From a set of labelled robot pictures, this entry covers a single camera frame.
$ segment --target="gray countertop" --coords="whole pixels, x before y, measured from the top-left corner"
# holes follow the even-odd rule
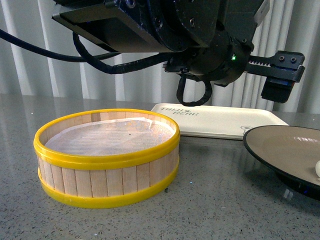
[[[154,104],[0,94],[0,239],[320,239],[320,202],[283,184],[242,141],[181,137],[168,191],[113,209],[64,205],[46,195],[36,131],[71,113]],[[274,112],[320,129],[320,115]]]

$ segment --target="white tray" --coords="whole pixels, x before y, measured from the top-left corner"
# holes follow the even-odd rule
[[[242,140],[245,132],[255,127],[288,125],[273,113],[260,109],[160,103],[151,111],[175,120],[183,136]]]

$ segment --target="yellow rim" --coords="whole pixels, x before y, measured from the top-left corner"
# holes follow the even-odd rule
[[[130,204],[134,204],[143,200],[146,200],[162,190],[164,190],[169,184],[175,179],[178,173],[179,161],[176,168],[172,171],[170,175],[164,178],[157,184],[148,187],[146,189],[129,193],[126,195],[119,196],[109,196],[109,197],[80,197],[65,194],[55,190],[50,187],[41,177],[40,170],[38,168],[38,175],[42,184],[43,190],[54,200],[61,202],[63,204],[71,205],[78,208],[86,209],[106,209],[106,208],[116,208],[122,207]]]
[[[145,150],[132,152],[132,153],[109,155],[109,156],[86,156],[86,155],[66,154],[66,153],[49,149],[40,142],[41,134],[47,128],[49,128],[54,124],[57,124],[61,121],[64,121],[70,118],[82,116],[82,115],[106,113],[106,112],[132,112],[132,113],[144,113],[144,114],[158,116],[173,123],[176,127],[176,131],[175,131],[175,134],[169,140],[155,147],[151,147]],[[79,169],[79,170],[105,170],[105,169],[127,168],[127,167],[145,164],[156,159],[160,159],[163,156],[169,154],[172,150],[174,150],[178,146],[179,141],[180,141],[179,126],[171,118],[156,112],[121,108],[121,109],[102,109],[102,110],[84,111],[84,112],[74,113],[71,115],[57,118],[45,124],[36,132],[34,141],[33,141],[33,146],[35,149],[35,153],[42,160],[52,165],[62,167],[62,168]]]

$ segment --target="round wooden basket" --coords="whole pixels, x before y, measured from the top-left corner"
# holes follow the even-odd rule
[[[73,126],[136,117],[165,123],[174,135],[157,146],[118,155],[73,155],[45,146],[53,136]],[[50,197],[80,208],[114,208],[150,198],[174,180],[179,141],[179,127],[167,116],[137,109],[103,109],[47,123],[36,132],[33,145],[41,185]]]

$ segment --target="white curtain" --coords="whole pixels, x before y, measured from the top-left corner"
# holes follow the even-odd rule
[[[51,19],[53,0],[0,0],[0,28],[47,50],[77,56],[72,33]],[[283,112],[320,113],[320,1],[271,0],[270,11],[257,28],[253,55],[270,57],[277,50],[301,52],[306,71],[285,104],[261,98],[265,78],[243,74],[227,87],[213,86],[214,106],[257,108]],[[90,53],[104,51],[82,39]],[[41,95],[110,101],[177,103],[179,76],[162,65],[122,75],[104,74],[87,63],[68,63],[37,55],[0,39],[0,94]],[[151,53],[125,53],[105,60],[110,65],[130,62]],[[188,80],[185,101],[204,92],[201,82]]]

